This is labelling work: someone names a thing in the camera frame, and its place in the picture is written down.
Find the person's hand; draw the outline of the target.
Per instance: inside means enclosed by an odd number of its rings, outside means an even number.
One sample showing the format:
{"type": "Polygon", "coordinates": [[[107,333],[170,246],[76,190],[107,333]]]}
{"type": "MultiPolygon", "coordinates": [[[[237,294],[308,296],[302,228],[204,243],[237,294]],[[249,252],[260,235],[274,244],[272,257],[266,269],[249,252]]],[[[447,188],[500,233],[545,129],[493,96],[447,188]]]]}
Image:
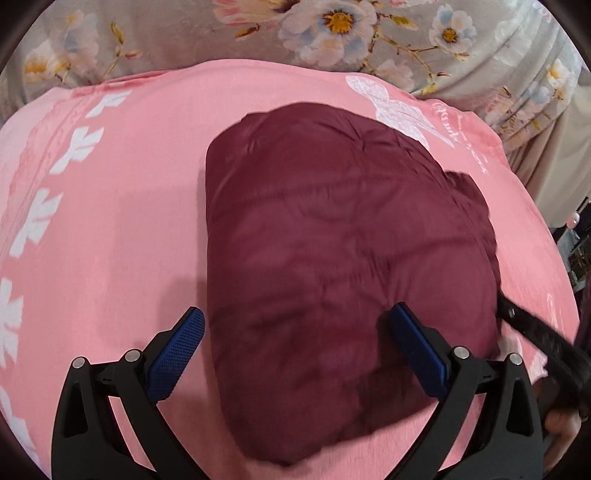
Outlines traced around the person's hand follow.
{"type": "Polygon", "coordinates": [[[578,410],[558,409],[548,413],[545,427],[554,440],[544,454],[544,469],[546,471],[553,469],[565,455],[577,437],[581,424],[582,419],[578,410]]]}

